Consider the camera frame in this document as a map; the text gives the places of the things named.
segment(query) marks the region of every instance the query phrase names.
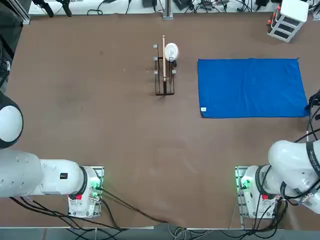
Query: blue cloth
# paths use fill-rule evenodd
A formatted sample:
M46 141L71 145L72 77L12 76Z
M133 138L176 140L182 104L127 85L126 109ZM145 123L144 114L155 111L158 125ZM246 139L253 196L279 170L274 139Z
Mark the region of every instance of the blue cloth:
M309 115L297 59L199 59L198 89L204 118Z

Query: metal rod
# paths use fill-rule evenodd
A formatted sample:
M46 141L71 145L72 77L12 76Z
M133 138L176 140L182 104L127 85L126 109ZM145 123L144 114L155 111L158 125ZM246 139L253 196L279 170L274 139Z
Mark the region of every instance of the metal rod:
M159 56L159 47L158 44L156 45L156 51L158 53L158 86L159 86L159 93L160 93L160 56Z
M163 17L168 18L171 15L171 0L165 0Z
M163 95L167 95L167 81L163 81Z
M163 67L163 81L164 81L164 82L167 81L167 77L166 77L166 52L165 52L165 48L166 48L166 37L165 37L165 35L162 35L162 67Z

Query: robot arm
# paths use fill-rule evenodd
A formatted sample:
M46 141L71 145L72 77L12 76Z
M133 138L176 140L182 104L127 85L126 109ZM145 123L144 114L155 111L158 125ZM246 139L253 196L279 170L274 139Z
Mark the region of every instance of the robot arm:
M241 179L250 217L255 217L260 196L262 204L259 205L257 217L261 217L270 205L273 207L268 215L272 216L277 195L293 197L298 205L320 214L320 164L317 156L320 157L320 140L307 143L282 140L274 143L268 153L270 165L250 166Z
M101 204L96 187L102 187L102 180L93 167L6 149L18 141L23 126L20 108L0 92L0 198L68 195L69 214L98 216Z

